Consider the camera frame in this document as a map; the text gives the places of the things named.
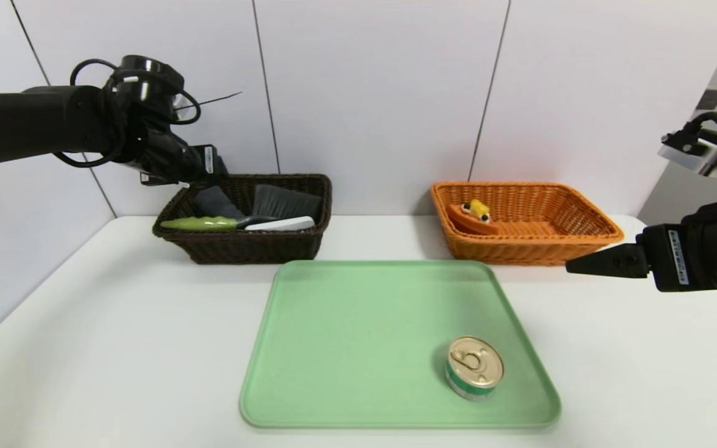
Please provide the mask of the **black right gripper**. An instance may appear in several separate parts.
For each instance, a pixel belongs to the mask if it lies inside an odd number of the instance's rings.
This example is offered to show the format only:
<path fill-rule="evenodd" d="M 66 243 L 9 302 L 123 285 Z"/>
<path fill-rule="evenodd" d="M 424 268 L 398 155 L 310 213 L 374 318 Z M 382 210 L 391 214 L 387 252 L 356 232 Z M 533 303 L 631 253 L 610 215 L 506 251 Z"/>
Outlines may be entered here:
<path fill-rule="evenodd" d="M 650 267 L 661 292 L 717 290 L 717 202 L 679 224 L 648 226 L 635 240 L 569 259 L 566 272 L 639 279 Z"/>

